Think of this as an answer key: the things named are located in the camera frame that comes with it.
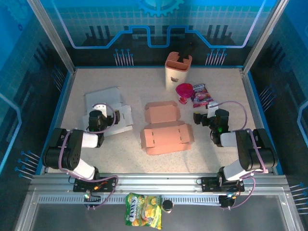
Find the white paper box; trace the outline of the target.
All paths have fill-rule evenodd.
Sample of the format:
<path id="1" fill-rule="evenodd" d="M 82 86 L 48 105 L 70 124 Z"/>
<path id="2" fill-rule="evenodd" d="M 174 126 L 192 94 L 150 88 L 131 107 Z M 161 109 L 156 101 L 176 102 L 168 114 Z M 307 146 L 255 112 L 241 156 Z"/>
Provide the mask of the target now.
<path id="1" fill-rule="evenodd" d="M 83 130 L 89 126 L 89 113 L 93 111 L 92 106 L 97 103 L 107 103 L 114 110 L 119 110 L 120 112 L 119 123 L 104 133 L 106 137 L 133 129 L 131 107 L 130 105 L 124 103 L 120 88 L 112 87 L 85 94 L 85 106 L 87 109 L 87 114 L 82 117 Z M 109 108 L 107 108 L 107 115 L 113 115 Z"/>

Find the orange cardboard box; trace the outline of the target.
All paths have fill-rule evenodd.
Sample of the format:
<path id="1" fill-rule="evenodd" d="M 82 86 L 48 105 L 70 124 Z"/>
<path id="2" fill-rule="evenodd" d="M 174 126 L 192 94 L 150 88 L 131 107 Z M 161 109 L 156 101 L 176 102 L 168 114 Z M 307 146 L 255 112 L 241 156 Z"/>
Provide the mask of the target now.
<path id="1" fill-rule="evenodd" d="M 148 155 L 191 149 L 193 129 L 180 119 L 180 109 L 175 101 L 147 103 L 144 118 L 147 125 L 140 133 L 141 148 Z"/>

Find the purple candy bag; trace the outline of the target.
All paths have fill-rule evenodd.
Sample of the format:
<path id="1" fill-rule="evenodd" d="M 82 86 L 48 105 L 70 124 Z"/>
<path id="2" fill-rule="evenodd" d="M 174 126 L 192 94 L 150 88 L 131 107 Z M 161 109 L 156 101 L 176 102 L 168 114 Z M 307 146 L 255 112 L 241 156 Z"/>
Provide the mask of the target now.
<path id="1" fill-rule="evenodd" d="M 205 84 L 193 85 L 193 93 L 191 95 L 193 108 L 206 106 L 213 101 L 213 98 L 207 91 Z"/>

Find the pink heart-shaped container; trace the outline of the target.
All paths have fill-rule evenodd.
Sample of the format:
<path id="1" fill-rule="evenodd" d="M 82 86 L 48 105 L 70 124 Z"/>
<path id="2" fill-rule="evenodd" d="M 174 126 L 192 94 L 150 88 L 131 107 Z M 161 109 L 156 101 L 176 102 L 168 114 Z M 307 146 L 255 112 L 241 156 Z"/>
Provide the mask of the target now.
<path id="1" fill-rule="evenodd" d="M 189 83 L 182 83 L 176 87 L 178 101 L 181 104 L 186 104 L 193 94 L 193 86 Z"/>

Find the beige pink knife block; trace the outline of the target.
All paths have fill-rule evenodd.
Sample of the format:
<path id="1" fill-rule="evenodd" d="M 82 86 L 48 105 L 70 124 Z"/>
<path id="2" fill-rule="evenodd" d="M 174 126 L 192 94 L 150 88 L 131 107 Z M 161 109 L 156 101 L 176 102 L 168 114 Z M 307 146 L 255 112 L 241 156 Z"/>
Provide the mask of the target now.
<path id="1" fill-rule="evenodd" d="M 184 58 L 182 62 L 178 61 L 179 53 L 172 51 L 165 62 L 165 87 L 172 91 L 186 81 L 186 77 L 191 67 L 192 57 Z"/>

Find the small controller board with LED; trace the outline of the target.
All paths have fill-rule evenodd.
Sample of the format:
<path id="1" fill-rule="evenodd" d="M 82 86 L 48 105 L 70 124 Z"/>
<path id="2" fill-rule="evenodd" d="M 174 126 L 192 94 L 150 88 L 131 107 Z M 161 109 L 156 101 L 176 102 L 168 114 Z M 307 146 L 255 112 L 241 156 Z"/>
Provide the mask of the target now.
<path id="1" fill-rule="evenodd" d="M 230 209 L 235 204 L 237 195 L 234 193 L 228 193 L 226 195 L 219 195 L 218 200 L 220 203 L 220 207 L 223 209 Z"/>
<path id="2" fill-rule="evenodd" d="M 87 210 L 89 210 L 91 207 L 94 209 L 96 205 L 93 203 L 100 201 L 101 197 L 94 195 L 90 190 L 87 190 L 86 193 L 84 194 L 84 202 L 89 202 L 89 204 L 84 204 Z"/>

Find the black round cap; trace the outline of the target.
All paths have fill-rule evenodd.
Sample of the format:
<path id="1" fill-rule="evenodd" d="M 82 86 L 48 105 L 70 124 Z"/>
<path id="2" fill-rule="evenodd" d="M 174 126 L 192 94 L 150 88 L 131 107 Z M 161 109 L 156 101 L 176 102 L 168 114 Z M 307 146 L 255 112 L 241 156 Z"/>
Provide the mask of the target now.
<path id="1" fill-rule="evenodd" d="M 168 214 L 171 213 L 173 207 L 174 207 L 174 204 L 171 200 L 164 200 L 161 206 L 162 210 Z"/>

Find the yellow green candy bag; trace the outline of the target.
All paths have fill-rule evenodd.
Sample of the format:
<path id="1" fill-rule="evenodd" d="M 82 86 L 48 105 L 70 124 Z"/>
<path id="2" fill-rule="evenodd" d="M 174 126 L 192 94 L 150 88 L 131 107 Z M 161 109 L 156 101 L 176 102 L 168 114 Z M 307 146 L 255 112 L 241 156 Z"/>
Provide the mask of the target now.
<path id="1" fill-rule="evenodd" d="M 162 229 L 162 196 L 129 193 L 125 198 L 127 226 Z"/>

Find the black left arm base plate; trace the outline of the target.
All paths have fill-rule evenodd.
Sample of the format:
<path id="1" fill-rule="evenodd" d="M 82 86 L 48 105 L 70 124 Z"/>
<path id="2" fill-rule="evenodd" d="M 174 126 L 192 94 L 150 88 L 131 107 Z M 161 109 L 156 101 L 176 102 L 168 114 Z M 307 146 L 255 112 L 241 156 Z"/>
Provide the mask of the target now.
<path id="1" fill-rule="evenodd" d="M 86 182 L 75 179 L 73 184 L 73 192 L 85 193 L 86 191 L 90 191 L 91 193 L 110 193 L 114 189 L 115 184 L 116 178 L 111 178 L 100 182 Z"/>

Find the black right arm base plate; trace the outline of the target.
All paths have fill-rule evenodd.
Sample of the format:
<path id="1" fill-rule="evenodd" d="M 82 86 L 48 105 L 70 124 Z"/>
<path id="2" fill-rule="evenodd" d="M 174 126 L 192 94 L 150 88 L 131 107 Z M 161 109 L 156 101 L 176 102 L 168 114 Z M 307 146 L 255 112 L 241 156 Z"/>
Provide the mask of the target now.
<path id="1" fill-rule="evenodd" d="M 219 181 L 219 178 L 215 177 L 202 177 L 201 180 L 201 187 L 202 192 L 221 192 L 221 193 L 235 193 L 235 192 L 244 192 L 244 184 L 239 182 L 238 180 L 235 181 Z"/>

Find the aluminium mounting rail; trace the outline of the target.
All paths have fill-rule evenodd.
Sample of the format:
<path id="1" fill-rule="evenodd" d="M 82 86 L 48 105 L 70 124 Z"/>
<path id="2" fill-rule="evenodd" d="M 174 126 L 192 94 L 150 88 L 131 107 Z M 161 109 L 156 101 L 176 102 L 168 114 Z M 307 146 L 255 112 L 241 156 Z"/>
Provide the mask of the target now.
<path id="1" fill-rule="evenodd" d="M 199 174 L 116 174 L 118 185 L 115 194 L 201 194 L 200 178 L 216 178 L 215 173 Z M 255 194 L 273 194 L 278 191 L 289 191 L 284 175 L 256 174 Z M 75 179 L 63 173 L 46 173 L 34 176 L 28 191 L 37 194 L 72 194 Z"/>

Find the aluminium frame post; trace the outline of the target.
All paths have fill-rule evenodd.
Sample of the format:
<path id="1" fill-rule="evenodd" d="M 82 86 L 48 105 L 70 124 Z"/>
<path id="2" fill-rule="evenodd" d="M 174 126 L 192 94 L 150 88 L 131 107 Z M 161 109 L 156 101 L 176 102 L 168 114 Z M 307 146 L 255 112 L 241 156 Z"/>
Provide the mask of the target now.
<path id="1" fill-rule="evenodd" d="M 76 68 L 40 0 L 27 0 L 27 2 L 56 49 L 65 67 L 70 74 L 74 74 Z"/>
<path id="2" fill-rule="evenodd" d="M 287 6 L 289 0 L 277 0 L 268 20 L 266 21 L 263 29 L 261 30 L 260 35 L 258 36 L 256 42 L 254 43 L 244 65 L 243 65 L 243 74 L 247 75 L 250 71 L 252 65 L 256 61 L 259 53 L 264 47 L 269 36 L 273 32 L 277 22 L 279 21 L 282 13 L 284 12 L 285 7 Z"/>

